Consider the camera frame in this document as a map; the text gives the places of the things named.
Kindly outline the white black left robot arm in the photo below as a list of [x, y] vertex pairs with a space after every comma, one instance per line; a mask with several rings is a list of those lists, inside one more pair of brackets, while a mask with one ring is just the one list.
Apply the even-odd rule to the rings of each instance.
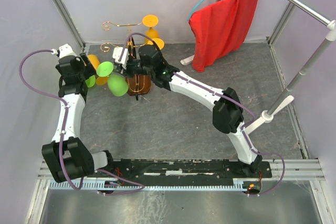
[[61, 55], [56, 65], [60, 73], [58, 98], [60, 116], [54, 137], [42, 146], [42, 156], [53, 179], [62, 183], [67, 179], [80, 179], [98, 170], [104, 177], [116, 171], [109, 151], [91, 153], [80, 139], [80, 124], [86, 105], [88, 86], [86, 81], [96, 70], [84, 53], [71, 52]]

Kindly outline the green plastic goblet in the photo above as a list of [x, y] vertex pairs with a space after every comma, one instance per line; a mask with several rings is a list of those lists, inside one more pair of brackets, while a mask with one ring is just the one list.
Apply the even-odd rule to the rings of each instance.
[[96, 84], [96, 76], [92, 75], [86, 80], [86, 85], [88, 88], [92, 88]]
[[99, 64], [96, 70], [98, 76], [96, 84], [99, 86], [107, 84], [113, 95], [121, 97], [128, 92], [129, 86], [123, 77], [113, 74], [113, 70], [114, 65], [112, 62], [104, 61]]

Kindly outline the gold wire wine glass rack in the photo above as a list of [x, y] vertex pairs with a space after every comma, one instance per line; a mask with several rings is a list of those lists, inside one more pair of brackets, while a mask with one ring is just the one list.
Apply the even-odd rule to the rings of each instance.
[[[132, 32], [133, 26], [139, 26], [143, 23], [140, 22], [138, 24], [125, 24], [125, 25], [119, 25], [115, 24], [113, 22], [104, 22], [102, 23], [102, 29], [105, 31], [109, 31], [111, 29], [111, 26], [116, 27], [126, 27], [127, 28], [127, 35], [129, 35]], [[127, 56], [128, 56], [128, 62], [131, 62], [131, 60], [138, 59], [136, 48], [140, 45], [136, 46], [133, 37], [131, 37], [127, 44]], [[103, 52], [109, 52], [111, 47], [114, 47], [114, 49], [120, 48], [119, 46], [111, 43], [111, 42], [105, 42], [101, 44], [100, 49]], [[134, 95], [136, 100], [139, 100], [139, 95], [147, 94], [150, 91], [151, 83], [150, 78], [148, 76], [140, 76], [138, 74], [135, 74], [132, 78], [126, 77], [125, 81], [128, 84], [128, 95], [132, 96]]]

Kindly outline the orange plastic goblet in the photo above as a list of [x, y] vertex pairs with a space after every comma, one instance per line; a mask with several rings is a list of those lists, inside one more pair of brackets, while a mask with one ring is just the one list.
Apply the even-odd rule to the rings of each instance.
[[147, 27], [147, 31], [145, 32], [145, 35], [150, 38], [159, 38], [160, 35], [157, 32], [157, 30], [154, 28], [159, 22], [159, 19], [157, 16], [149, 14], [143, 17], [142, 23], [145, 27]]
[[164, 41], [162, 39], [160, 39], [160, 38], [153, 38], [152, 40], [149, 40], [147, 42], [148, 45], [153, 45], [153, 43], [156, 43], [158, 45], [158, 47], [159, 47], [160, 50], [162, 50], [163, 47], [165, 46]]
[[[96, 55], [88, 55], [88, 59], [91, 62], [91, 64], [93, 65], [94, 69], [97, 70], [98, 66], [100, 65], [100, 61], [98, 59], [98, 57]], [[108, 77], [100, 77], [97, 76], [95, 78], [95, 84], [102, 86], [104, 84], [107, 84], [108, 82]]]

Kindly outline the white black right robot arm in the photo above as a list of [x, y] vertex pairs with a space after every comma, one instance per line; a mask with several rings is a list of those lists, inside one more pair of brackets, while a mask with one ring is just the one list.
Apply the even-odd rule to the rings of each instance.
[[238, 155], [239, 171], [246, 177], [253, 177], [259, 172], [262, 156], [246, 133], [243, 112], [247, 108], [240, 103], [234, 89], [213, 88], [189, 77], [168, 64], [155, 45], [141, 46], [137, 58], [133, 58], [132, 53], [133, 49], [114, 49], [112, 59], [118, 73], [127, 78], [149, 76], [157, 87], [183, 94], [207, 107], [212, 112], [213, 126], [226, 134], [233, 144]]

